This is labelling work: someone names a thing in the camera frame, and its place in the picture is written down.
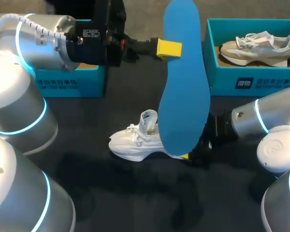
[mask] shoe insole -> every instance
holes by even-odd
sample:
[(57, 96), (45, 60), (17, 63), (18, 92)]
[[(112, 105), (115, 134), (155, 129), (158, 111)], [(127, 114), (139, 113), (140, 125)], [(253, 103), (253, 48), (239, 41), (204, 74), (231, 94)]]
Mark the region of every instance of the shoe insole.
[(159, 131), (165, 149), (190, 152), (203, 132), (210, 107), (201, 25), (192, 0), (172, 0), (164, 14), (164, 39), (182, 43), (181, 58), (168, 58), (168, 79), (159, 105)]

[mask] cardboard box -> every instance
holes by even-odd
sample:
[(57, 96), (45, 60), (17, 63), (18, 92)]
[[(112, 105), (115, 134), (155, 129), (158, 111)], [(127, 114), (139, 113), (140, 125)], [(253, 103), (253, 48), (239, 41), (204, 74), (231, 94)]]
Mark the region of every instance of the cardboard box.
[(268, 67), (253, 62), (246, 67), (231, 65), (219, 57), (219, 47), (235, 37), (268, 31), (277, 37), (290, 35), (290, 20), (208, 19), (203, 59), (212, 96), (263, 97), (290, 87), (290, 66)]
[(100, 98), (105, 68), (81, 64), (73, 72), (38, 70), (35, 83), (45, 98)]

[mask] black table surface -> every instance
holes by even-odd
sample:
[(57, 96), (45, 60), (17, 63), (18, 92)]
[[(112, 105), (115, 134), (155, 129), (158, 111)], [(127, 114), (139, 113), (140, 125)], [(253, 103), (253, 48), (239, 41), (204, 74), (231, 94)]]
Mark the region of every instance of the black table surface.
[[(164, 154), (130, 162), (109, 151), (111, 134), (158, 109), (166, 78), (166, 63), (141, 57), (110, 68), (104, 98), (47, 99), (58, 136), (30, 159), (71, 195), (75, 232), (263, 232), (260, 196), (269, 184), (262, 182), (256, 144), (219, 149), (209, 170)], [(215, 97), (211, 110), (251, 100)], [(258, 187), (251, 190), (253, 182)]]

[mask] shoe tongue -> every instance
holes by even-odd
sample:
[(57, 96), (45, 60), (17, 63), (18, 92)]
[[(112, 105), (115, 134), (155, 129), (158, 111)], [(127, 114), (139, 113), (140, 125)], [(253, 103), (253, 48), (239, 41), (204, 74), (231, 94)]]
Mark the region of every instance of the shoe tongue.
[(158, 120), (158, 113), (154, 110), (146, 110), (141, 114), (139, 132), (146, 135), (148, 131), (153, 131)]
[(268, 33), (267, 31), (255, 34), (251, 36), (252, 39), (255, 40), (256, 43), (266, 43), (269, 42), (271, 46), (274, 44), (274, 36)]

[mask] beige sneaker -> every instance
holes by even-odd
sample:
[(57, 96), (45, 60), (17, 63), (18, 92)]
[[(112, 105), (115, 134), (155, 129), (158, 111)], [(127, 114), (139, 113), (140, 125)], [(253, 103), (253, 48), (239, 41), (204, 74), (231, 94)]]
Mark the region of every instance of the beige sneaker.
[(245, 38), (224, 43), (221, 55), (236, 65), (245, 66), (253, 61), (261, 61), (274, 67), (287, 67), (290, 58), (290, 35), (286, 38), (274, 37), (267, 31), (247, 34)]

